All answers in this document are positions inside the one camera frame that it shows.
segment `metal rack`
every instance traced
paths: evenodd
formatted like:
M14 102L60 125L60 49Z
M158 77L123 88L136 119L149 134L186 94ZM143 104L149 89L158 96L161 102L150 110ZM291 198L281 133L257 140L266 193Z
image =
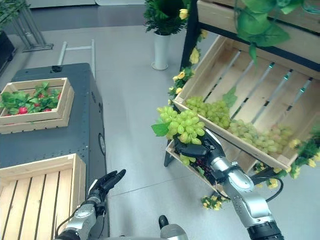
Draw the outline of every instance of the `metal rack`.
M23 52L32 52L39 50L51 50L53 48L53 43L47 43L43 34L40 32L32 13L25 0L18 0L20 2L18 10L13 10L12 12L0 17L0 22L5 21L7 18L12 17L18 11L18 15L13 17L12 25L21 38L25 48Z

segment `cable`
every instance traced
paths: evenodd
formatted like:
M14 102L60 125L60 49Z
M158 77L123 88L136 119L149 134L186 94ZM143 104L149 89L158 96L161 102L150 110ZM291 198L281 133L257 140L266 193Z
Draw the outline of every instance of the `cable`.
M223 198L230 200L230 197L223 195L217 188L217 181L215 181L215 190Z
M267 200L265 200L266 202L270 202L272 199L276 198L282 192L282 189L284 189L284 181L282 181L282 179L279 177L257 176L257 177L252 177L252 179L266 179L266 180L267 179L277 179L280 182L279 190L274 195L272 195Z
M76 210L74 210L74 212L66 219L66 220L64 220L62 223L60 223L60 225L56 228L56 230L55 230L55 233L54 233L54 238L56 239L57 237L58 237L58 235L59 235L59 229L61 228L61 226L63 225L63 224L65 224L67 221L69 221L74 215L75 215L75 213L76 213L76 211L78 210L79 208L77 208Z
M99 238L101 238L101 236L102 236L102 232L104 231L104 228L105 228L105 212L103 212L103 223L102 223L102 229L101 229L101 232L100 232L100 234L99 234L99 236L98 236L98 239Z

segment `gray floor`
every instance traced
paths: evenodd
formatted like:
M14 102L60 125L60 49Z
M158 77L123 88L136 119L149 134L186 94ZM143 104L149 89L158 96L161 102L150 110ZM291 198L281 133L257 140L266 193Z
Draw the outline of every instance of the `gray floor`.
M153 34L143 26L96 27L45 31L50 51L18 52L0 78L0 89L22 68L57 64L63 41L70 47L96 42L96 82L104 104L107 170L127 169L108 195L111 236L159 236L158 217L181 225L190 240L247 240L247 231L230 203L220 211L202 208L200 199L212 190L177 161L163 166L166 139L150 125L156 108L167 104L167 90L179 70L185 32L171 37L169 68L155 71ZM21 49L19 39L11 35ZM202 41L205 53L215 38ZM67 52L64 64L89 62L90 51ZM288 240L317 240L320 210L320 168L305 166L298 179L286 177L283 193L269 203ZM275 190L259 189L265 197Z

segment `potted plant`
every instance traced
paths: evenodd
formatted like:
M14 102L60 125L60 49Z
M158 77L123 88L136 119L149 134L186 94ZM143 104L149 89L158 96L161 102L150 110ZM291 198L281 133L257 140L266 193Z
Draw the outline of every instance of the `potted plant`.
M186 25L190 0L145 0L146 31L154 31L155 70L168 68L170 36L177 34Z
M15 47L7 37L2 28L18 15L22 4L12 0L0 1L0 72L8 61L12 60Z

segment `empty wooden crate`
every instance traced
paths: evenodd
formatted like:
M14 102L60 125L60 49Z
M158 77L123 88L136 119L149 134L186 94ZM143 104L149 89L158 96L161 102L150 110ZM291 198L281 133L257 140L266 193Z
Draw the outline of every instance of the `empty wooden crate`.
M51 111L17 115L7 115L8 110L2 107L0 108L1 134L66 127L68 125L75 93L66 77L10 82L5 86L1 94L4 92L23 91L32 97L35 93L35 87L41 86L44 82L49 83L48 92L54 89L61 91L57 107Z
M53 239L85 200L85 187L86 165L77 154L0 169L0 238Z
M254 122L260 132L275 124L288 126L293 131L292 139L305 139L319 120L319 72L260 49L255 66L248 49L244 43L218 36L174 104L186 110L186 100L192 96L213 103L236 86L237 101L230 108L230 117ZM219 137L271 167L286 169L297 157L289 147L282 154L268 155L205 117L199 118ZM238 158L240 165L246 161L241 166L245 172L256 162L249 155Z

